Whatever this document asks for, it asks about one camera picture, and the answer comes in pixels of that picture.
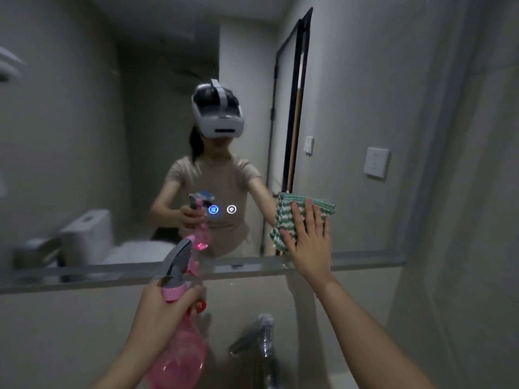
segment green striped cloth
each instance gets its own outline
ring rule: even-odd
[[[290,235],[297,240],[294,226],[294,217],[292,216],[292,202],[296,202],[303,221],[305,220],[305,199],[306,196],[299,196],[287,193],[280,193],[278,198],[278,207],[276,208],[276,227],[270,232],[270,238],[274,242],[274,247],[280,251],[287,251],[288,248],[283,242],[283,237],[279,232],[280,229],[286,229]],[[312,203],[321,208],[321,217],[324,219],[335,214],[335,205],[321,201],[319,199],[312,199]]]

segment headset strap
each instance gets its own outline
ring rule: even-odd
[[[216,79],[211,79],[211,84],[218,91],[218,96],[220,97],[220,117],[226,117],[227,113],[227,94],[225,94],[224,88],[220,85],[220,83]]]

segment toilet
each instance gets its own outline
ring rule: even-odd
[[[129,241],[116,246],[106,209],[88,211],[63,228],[59,236],[67,266],[161,262],[175,247],[160,241]]]

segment faucet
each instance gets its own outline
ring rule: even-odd
[[[274,351],[274,318],[272,315],[260,315],[245,334],[229,347],[229,352],[232,357],[239,357],[251,347],[254,347],[261,363],[262,389],[281,389],[278,362]]]

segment beige t-shirt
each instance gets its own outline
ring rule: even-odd
[[[189,194],[207,191],[214,196],[213,203],[218,207],[216,214],[208,213],[207,224],[212,240],[201,253],[203,256],[220,257],[245,240],[250,232],[245,223],[248,183],[260,176],[249,161],[236,156],[215,163],[201,159],[193,163],[190,157],[185,156],[173,164],[165,180],[181,184],[182,204],[189,204]]]

